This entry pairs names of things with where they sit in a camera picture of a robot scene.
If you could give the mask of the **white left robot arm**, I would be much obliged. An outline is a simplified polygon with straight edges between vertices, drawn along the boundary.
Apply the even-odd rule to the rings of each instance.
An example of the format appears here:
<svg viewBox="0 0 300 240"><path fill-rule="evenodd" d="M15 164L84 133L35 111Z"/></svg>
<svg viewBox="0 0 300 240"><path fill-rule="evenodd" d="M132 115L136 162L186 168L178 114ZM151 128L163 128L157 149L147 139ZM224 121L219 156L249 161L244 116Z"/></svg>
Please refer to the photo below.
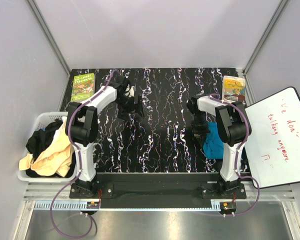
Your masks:
<svg viewBox="0 0 300 240"><path fill-rule="evenodd" d="M74 148L77 175L71 183L87 198L93 198L98 189L97 172L93 160L93 143L98 136L98 115L109 104L116 103L117 117L126 123L132 114L144 117L142 96L136 87L122 75L112 77L95 94L83 102L68 106L65 133Z"/></svg>

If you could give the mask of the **blue t-shirt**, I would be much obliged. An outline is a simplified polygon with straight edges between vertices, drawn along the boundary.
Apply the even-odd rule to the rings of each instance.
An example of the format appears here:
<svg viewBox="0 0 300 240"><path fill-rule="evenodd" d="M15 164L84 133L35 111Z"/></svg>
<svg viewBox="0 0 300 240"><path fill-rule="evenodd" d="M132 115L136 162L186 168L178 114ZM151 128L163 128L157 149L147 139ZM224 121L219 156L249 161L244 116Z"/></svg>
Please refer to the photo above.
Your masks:
<svg viewBox="0 0 300 240"><path fill-rule="evenodd" d="M223 159L224 143L218 134L217 124L208 122L209 133L203 144L203 152L207 159Z"/></svg>

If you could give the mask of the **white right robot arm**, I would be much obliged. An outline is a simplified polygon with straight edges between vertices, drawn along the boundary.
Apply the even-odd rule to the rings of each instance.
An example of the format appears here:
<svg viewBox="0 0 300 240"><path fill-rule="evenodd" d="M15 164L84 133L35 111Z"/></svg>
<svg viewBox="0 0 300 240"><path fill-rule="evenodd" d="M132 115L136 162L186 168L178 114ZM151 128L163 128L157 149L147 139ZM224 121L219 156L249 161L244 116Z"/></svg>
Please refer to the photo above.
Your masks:
<svg viewBox="0 0 300 240"><path fill-rule="evenodd" d="M231 198L240 189L240 160L244 145L252 133L245 105L241 101L220 100L212 94L192 97L187 100L186 106L193 115L193 136L201 146L212 133L206 115L215 116L218 137L223 143L223 155L214 190L222 198Z"/></svg>

